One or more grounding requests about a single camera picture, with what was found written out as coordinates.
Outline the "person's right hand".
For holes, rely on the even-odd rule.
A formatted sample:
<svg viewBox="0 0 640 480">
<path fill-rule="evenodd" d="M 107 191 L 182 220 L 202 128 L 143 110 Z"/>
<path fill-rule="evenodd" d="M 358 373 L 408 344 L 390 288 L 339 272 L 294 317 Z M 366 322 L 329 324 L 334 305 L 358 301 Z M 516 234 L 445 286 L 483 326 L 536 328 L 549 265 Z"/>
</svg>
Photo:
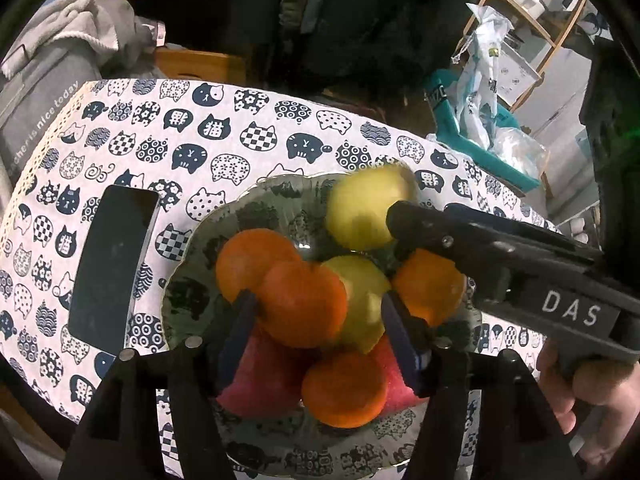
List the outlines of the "person's right hand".
<svg viewBox="0 0 640 480">
<path fill-rule="evenodd" d="M 577 424 L 577 401 L 602 408 L 597 431 L 585 438 L 579 451 L 588 474 L 601 472 L 623 444 L 639 416 L 639 365 L 611 360 L 585 361 L 572 380 L 558 367 L 558 348 L 548 339 L 538 354 L 538 385 L 564 434 Z"/>
</svg>

